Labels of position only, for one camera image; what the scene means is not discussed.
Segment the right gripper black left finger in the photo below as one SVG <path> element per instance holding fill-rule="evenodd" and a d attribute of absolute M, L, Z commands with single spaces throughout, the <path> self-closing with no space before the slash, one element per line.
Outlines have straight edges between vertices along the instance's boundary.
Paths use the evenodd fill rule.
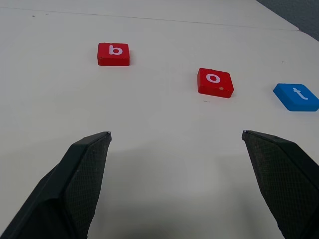
<path fill-rule="evenodd" d="M 2 239 L 86 239 L 99 200 L 109 131 L 73 143 L 35 186 Z"/>

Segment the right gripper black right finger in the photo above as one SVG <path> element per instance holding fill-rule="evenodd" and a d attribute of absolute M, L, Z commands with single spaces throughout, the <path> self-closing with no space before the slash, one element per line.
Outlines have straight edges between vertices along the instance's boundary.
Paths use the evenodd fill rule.
<path fill-rule="evenodd" d="M 260 192 L 286 239 L 319 237 L 319 166 L 294 142 L 245 130 Z"/>

